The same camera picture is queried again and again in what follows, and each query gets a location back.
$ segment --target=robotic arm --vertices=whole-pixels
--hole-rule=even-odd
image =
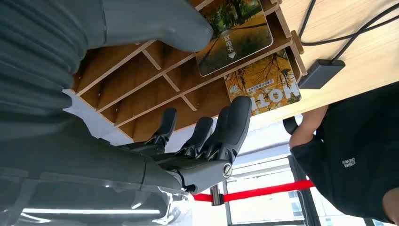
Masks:
[[[103,216],[122,204],[145,206],[144,200],[164,216],[171,211],[170,197],[143,188],[196,194],[231,175],[249,125],[246,97],[221,111],[208,139],[212,121],[200,119],[176,153],[164,153],[176,124],[174,109],[165,111],[147,142],[120,147],[92,137],[80,118],[63,111],[72,102],[62,90],[72,86],[88,49],[149,39],[185,51],[203,49],[212,28],[186,0],[4,0],[0,15],[1,226],[60,225],[81,209],[86,212],[78,213],[83,217],[76,225],[102,225],[88,217],[87,208]],[[124,190],[127,185],[133,193]],[[45,221],[48,214],[58,221]],[[134,216],[135,222],[144,219]],[[127,218],[132,215],[118,219],[128,225]],[[101,219],[109,225],[109,215]]]

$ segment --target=black shirt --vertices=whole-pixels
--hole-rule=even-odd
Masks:
[[[342,213],[392,223],[383,196],[399,187],[399,82],[331,105],[316,137],[291,152]]]

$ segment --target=person's arm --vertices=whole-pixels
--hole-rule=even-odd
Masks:
[[[289,147],[300,146],[309,143],[313,139],[313,133],[320,126],[326,115],[327,106],[323,106],[302,114],[303,120],[301,125],[295,130],[289,141]]]
[[[387,192],[383,197],[384,212],[389,219],[399,226],[399,188]]]
[[[329,196],[329,172],[324,167],[324,143],[313,133],[320,126],[328,106],[303,113],[301,125],[291,136],[289,145],[292,156],[305,174],[326,197]]]

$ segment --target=autumn tree card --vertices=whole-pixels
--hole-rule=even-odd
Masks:
[[[259,0],[214,0],[200,13],[214,31],[210,43],[195,54],[202,76],[273,43]]]
[[[252,115],[301,100],[285,50],[240,68],[224,80],[231,101],[238,96],[251,98]]]

